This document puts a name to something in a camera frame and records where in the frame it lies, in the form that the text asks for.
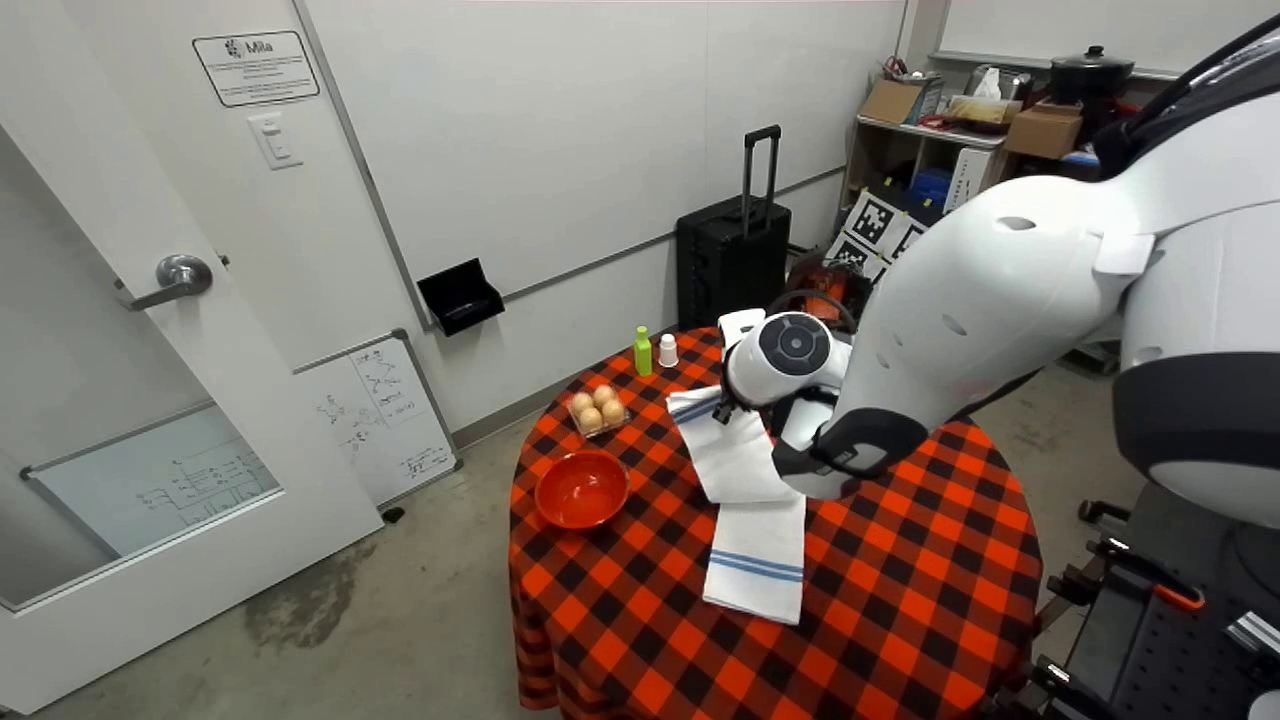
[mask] egg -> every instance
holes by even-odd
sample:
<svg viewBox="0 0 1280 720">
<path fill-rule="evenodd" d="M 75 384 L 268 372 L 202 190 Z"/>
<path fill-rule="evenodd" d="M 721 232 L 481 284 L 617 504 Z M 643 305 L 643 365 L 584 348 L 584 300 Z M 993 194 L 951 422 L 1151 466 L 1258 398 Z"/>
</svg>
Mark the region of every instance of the egg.
<svg viewBox="0 0 1280 720">
<path fill-rule="evenodd" d="M 587 391 L 571 391 L 569 395 L 569 414 L 580 414 L 584 409 L 591 409 L 591 395 Z"/>
<path fill-rule="evenodd" d="M 627 409 L 624 409 L 622 398 L 608 398 L 608 403 L 606 403 L 606 422 L 608 422 L 608 427 L 622 427 L 624 419 L 627 419 Z"/>
<path fill-rule="evenodd" d="M 608 398 L 617 398 L 608 384 L 600 384 L 591 395 L 598 395 L 600 409 L 606 409 Z"/>
<path fill-rule="evenodd" d="M 606 414 L 598 409 L 577 412 L 577 433 L 580 437 L 600 437 L 606 433 Z"/>
</svg>

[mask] black cable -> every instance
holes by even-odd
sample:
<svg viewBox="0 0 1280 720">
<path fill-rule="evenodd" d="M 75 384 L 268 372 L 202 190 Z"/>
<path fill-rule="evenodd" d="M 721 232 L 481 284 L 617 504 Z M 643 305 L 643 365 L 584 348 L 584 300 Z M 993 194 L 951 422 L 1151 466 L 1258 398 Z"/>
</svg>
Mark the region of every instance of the black cable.
<svg viewBox="0 0 1280 720">
<path fill-rule="evenodd" d="M 1258 563 L 1250 561 L 1250 552 L 1246 552 L 1246 533 L 1250 533 L 1252 524 L 1234 524 L 1227 533 L 1225 533 L 1225 552 L 1227 552 L 1227 561 L 1235 561 L 1240 563 L 1240 570 L 1262 586 L 1262 593 L 1270 593 L 1273 600 L 1280 600 L 1280 583 L 1273 583 L 1264 570 L 1258 570 Z"/>
</svg>

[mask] round table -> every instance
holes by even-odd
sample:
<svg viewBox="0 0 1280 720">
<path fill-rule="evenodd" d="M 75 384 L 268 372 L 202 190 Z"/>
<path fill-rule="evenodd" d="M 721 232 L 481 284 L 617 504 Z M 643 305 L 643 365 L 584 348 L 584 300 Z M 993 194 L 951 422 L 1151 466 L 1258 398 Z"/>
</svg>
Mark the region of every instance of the round table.
<svg viewBox="0 0 1280 720">
<path fill-rule="evenodd" d="M 721 381 L 717 333 L 679 366 L 587 366 L 531 422 L 513 478 L 510 586 L 521 700 L 565 717 L 966 717 L 1012 678 L 1036 632 L 1042 549 L 993 441 L 957 419 L 843 500 L 812 500 L 805 617 L 767 623 L 701 600 L 717 508 L 664 395 Z M 631 422 L 580 441 L 565 398 L 614 384 Z M 531 485 L 571 447 L 614 450 L 624 513 L 562 533 Z"/>
</svg>

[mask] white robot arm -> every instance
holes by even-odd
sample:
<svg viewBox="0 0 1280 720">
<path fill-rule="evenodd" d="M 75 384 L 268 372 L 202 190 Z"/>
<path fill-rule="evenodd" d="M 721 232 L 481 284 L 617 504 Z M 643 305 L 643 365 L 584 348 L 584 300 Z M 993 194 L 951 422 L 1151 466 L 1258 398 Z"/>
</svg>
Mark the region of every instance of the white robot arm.
<svg viewBox="0 0 1280 720">
<path fill-rule="evenodd" d="M 783 476 L 876 476 L 1120 316 L 1120 450 L 1204 508 L 1280 527 L 1278 26 L 1219 49 L 1112 130 L 1120 174 L 1008 180 L 945 217 L 882 281 L 857 341 L 805 313 L 748 333 L 723 354 L 738 403 L 835 395 L 797 403 Z"/>
</svg>

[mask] door handle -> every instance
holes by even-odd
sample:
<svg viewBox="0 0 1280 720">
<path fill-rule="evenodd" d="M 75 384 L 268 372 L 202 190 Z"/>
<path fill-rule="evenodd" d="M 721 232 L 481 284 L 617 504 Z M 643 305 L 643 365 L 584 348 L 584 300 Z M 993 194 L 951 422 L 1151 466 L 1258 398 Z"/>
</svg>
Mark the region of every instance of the door handle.
<svg viewBox="0 0 1280 720">
<path fill-rule="evenodd" d="M 166 256 L 155 265 L 160 291 L 131 300 L 128 307 L 145 313 L 181 295 L 205 295 L 213 286 L 213 267 L 202 256 Z"/>
</svg>

